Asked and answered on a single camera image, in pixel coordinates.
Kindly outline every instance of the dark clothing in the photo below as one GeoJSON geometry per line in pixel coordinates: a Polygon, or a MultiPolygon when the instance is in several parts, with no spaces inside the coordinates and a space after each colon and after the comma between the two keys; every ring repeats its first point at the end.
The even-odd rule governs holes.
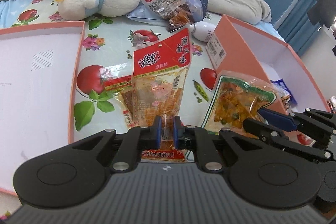
{"type": "Polygon", "coordinates": [[[330,28],[335,21],[336,0],[317,0],[307,14],[312,25],[320,22],[321,26],[330,28]]]}

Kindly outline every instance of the pink flower print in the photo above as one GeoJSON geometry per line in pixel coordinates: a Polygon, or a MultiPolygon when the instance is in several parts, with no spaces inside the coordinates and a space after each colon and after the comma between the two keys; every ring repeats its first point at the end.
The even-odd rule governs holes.
{"type": "Polygon", "coordinates": [[[61,21],[63,18],[59,15],[59,12],[54,13],[53,15],[49,16],[51,22],[54,21],[61,21]]]}
{"type": "Polygon", "coordinates": [[[198,55],[198,56],[202,55],[203,50],[200,46],[193,44],[191,46],[191,48],[192,48],[192,51],[193,51],[193,55],[198,55]]]}
{"type": "Polygon", "coordinates": [[[100,46],[97,44],[97,43],[94,43],[92,46],[91,46],[91,50],[95,51],[95,50],[99,50],[100,46]]]}
{"type": "Polygon", "coordinates": [[[90,49],[92,46],[98,46],[96,40],[97,40],[96,38],[87,37],[83,40],[82,45],[84,46],[84,48],[90,49]]]}
{"type": "Polygon", "coordinates": [[[31,3],[32,4],[36,4],[36,3],[39,3],[39,2],[41,2],[42,0],[33,0],[31,3]]]}

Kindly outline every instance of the green pea pod print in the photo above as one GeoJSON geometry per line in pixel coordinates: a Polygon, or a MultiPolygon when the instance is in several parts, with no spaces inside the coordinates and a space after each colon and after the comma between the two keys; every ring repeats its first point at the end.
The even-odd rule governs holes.
{"type": "Polygon", "coordinates": [[[206,100],[208,102],[209,101],[209,97],[205,93],[205,91],[202,88],[202,86],[197,81],[195,81],[195,80],[193,80],[193,82],[194,82],[194,86],[195,86],[196,90],[198,91],[198,93],[204,98],[204,100],[206,100]]]}

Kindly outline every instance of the packaged pickled vegetable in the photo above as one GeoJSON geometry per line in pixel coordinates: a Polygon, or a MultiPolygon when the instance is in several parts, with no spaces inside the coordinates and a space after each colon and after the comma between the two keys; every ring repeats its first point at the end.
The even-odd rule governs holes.
{"type": "Polygon", "coordinates": [[[142,156],[145,159],[184,160],[183,153],[174,149],[172,118],[179,113],[190,61],[187,29],[134,52],[134,123],[136,126],[150,126],[156,115],[162,117],[161,147],[158,151],[144,151],[142,156]]]}
{"type": "Polygon", "coordinates": [[[132,72],[132,63],[124,63],[100,69],[100,76],[105,90],[110,98],[114,97],[119,102],[128,128],[135,126],[132,120],[132,72]]]}
{"type": "Polygon", "coordinates": [[[228,127],[236,133],[255,138],[243,130],[243,121],[252,118],[264,122],[258,109],[272,104],[276,99],[277,92],[271,84],[250,75],[222,71],[202,127],[215,134],[222,127],[228,127]]]}

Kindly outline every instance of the pink box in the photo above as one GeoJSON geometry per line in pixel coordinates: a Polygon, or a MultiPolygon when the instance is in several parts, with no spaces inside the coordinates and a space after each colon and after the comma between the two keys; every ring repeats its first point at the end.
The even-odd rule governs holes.
{"type": "MultiPolygon", "coordinates": [[[[268,83],[282,78],[298,103],[297,112],[303,112],[307,107],[330,111],[315,80],[284,41],[227,15],[222,16],[210,40],[217,46],[217,56],[211,54],[209,43],[206,50],[217,74],[231,70],[268,83]]],[[[287,114],[280,100],[268,108],[287,114]]]]}

